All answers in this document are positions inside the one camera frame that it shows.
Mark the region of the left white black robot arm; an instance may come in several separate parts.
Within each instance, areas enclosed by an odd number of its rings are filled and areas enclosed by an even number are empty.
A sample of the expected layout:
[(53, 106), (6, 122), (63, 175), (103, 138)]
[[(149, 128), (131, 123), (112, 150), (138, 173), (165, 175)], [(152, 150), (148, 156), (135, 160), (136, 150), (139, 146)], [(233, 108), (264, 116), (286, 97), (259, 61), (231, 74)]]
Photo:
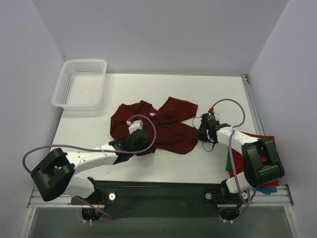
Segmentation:
[(93, 178), (79, 178), (78, 173), (128, 161), (134, 155), (151, 153), (147, 133), (138, 129), (128, 137), (114, 140), (92, 152), (63, 152), (61, 148), (51, 150), (31, 171), (42, 199), (52, 201), (61, 195), (83, 198), (89, 204), (100, 199), (98, 186)]

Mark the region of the dark red t shirt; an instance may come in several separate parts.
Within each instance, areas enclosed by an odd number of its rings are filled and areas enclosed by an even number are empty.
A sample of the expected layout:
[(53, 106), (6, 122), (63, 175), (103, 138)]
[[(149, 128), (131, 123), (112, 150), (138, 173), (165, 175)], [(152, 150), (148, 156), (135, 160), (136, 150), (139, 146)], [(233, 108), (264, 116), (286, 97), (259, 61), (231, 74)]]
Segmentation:
[(197, 109), (198, 105), (173, 97), (169, 97), (158, 110), (143, 100), (131, 105), (122, 104), (111, 117), (110, 135), (113, 139), (128, 136), (128, 119), (134, 115), (144, 115), (156, 128), (154, 147), (184, 155), (191, 152), (198, 143), (195, 128), (183, 123), (194, 118)]

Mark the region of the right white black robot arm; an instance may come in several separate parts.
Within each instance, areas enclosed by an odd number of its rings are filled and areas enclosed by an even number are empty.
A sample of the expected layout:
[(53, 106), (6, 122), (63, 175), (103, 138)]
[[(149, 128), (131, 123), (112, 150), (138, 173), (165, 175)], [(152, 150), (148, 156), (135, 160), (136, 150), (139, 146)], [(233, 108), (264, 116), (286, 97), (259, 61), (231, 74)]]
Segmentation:
[(216, 120), (214, 112), (201, 116), (201, 125), (196, 138), (203, 143), (217, 143), (229, 146), (229, 152), (242, 156), (242, 172), (236, 172), (233, 178), (225, 181), (225, 187), (219, 190), (224, 202), (231, 202), (237, 193), (257, 187), (284, 177), (285, 170), (277, 152), (275, 142), (270, 138), (258, 138)]

